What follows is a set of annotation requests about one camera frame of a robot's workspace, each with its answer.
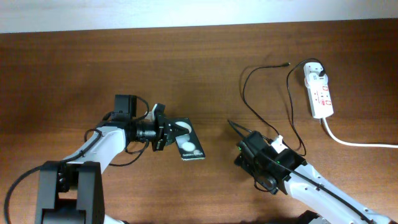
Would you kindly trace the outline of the black smartphone with lit screen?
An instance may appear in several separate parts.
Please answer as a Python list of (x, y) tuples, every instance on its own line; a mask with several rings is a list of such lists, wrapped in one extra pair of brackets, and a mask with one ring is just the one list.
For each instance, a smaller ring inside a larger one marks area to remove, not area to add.
[(188, 134), (177, 136), (178, 151), (183, 161), (194, 161), (205, 158), (205, 152), (200, 144), (197, 134), (193, 128), (193, 124), (188, 118), (177, 118), (173, 122), (188, 130)]

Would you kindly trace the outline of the white power strip red switches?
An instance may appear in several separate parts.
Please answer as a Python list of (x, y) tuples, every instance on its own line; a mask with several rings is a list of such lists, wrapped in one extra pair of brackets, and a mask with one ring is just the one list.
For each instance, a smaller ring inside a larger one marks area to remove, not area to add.
[[(325, 73), (324, 68), (318, 62), (306, 63), (303, 66), (303, 71), (304, 74), (310, 72)], [(328, 84), (320, 88), (307, 88), (307, 91), (313, 118), (323, 119), (334, 113)]]

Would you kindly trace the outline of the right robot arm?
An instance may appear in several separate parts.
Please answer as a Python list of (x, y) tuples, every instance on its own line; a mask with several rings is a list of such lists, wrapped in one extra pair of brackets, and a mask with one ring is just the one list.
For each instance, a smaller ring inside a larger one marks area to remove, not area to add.
[(275, 195), (282, 192), (314, 210), (310, 223), (395, 223), (360, 204), (327, 181), (303, 156), (287, 147), (282, 136), (269, 139), (258, 131), (247, 136), (241, 125), (228, 121), (242, 137), (237, 143), (239, 155), (234, 163), (254, 179), (254, 186)]

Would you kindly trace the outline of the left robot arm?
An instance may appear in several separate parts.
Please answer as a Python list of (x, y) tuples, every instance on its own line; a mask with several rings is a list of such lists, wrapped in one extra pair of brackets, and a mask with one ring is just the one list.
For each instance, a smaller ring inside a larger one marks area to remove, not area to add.
[(204, 153), (187, 118), (168, 118), (157, 103), (137, 116), (139, 96), (116, 95), (114, 110), (84, 136), (84, 144), (61, 161), (47, 161), (39, 169), (36, 223), (118, 223), (106, 214), (102, 175), (131, 142), (161, 151), (175, 143), (183, 160)]

